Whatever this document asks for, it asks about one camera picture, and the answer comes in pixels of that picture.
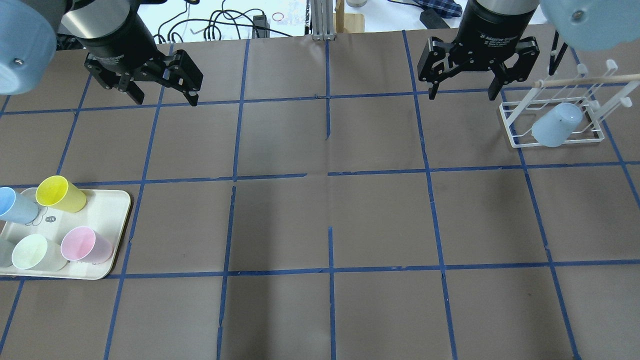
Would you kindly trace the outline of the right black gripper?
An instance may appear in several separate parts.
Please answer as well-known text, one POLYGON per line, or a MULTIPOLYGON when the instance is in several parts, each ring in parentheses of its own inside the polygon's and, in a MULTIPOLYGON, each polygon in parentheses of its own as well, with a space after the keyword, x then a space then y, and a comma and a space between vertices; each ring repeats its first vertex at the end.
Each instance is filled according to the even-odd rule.
POLYGON ((537 2, 469 2, 462 13, 452 42, 432 36, 418 60, 418 80, 429 84, 428 97, 434 100, 439 86, 450 77, 450 66, 462 71, 492 71, 487 89, 496 100, 503 86, 528 79, 540 55, 536 38, 524 38, 537 2), (512 67, 505 61, 517 54, 512 67))

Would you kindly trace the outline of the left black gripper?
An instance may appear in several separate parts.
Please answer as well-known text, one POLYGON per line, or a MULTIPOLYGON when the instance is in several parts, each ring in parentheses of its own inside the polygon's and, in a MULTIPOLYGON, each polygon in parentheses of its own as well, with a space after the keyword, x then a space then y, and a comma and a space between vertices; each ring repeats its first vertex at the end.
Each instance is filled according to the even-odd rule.
POLYGON ((117 89, 136 105, 146 94, 137 81, 155 82, 180 92, 196 107, 204 75, 187 51, 165 55, 158 50, 153 35, 142 19, 128 14, 122 25, 99 38, 80 38, 87 48, 84 67, 105 89, 117 89))

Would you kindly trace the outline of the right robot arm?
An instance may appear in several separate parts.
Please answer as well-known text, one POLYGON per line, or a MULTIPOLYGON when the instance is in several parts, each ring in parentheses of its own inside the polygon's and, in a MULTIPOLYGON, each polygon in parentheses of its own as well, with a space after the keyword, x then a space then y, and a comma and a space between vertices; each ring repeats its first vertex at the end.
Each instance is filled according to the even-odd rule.
POLYGON ((560 49, 552 48, 550 75, 569 47, 602 51, 639 38, 637 0, 469 0, 454 40, 430 37, 419 59, 418 79, 430 84, 430 100, 461 72, 492 72, 492 101, 503 86, 527 80, 540 47, 523 34, 537 9, 554 26, 554 38, 563 40, 560 49))

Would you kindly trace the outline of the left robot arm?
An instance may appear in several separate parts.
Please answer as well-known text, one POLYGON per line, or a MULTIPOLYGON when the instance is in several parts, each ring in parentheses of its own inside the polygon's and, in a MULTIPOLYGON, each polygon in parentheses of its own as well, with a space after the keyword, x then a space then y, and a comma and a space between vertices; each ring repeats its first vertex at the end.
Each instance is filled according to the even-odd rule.
POLYGON ((37 87, 57 50, 58 31, 66 30, 87 49, 84 67, 102 88, 141 105, 146 95, 138 82, 153 82, 180 92, 195 107, 203 73, 185 50, 158 50, 139 6, 138 0, 3 0, 2 95, 37 87))

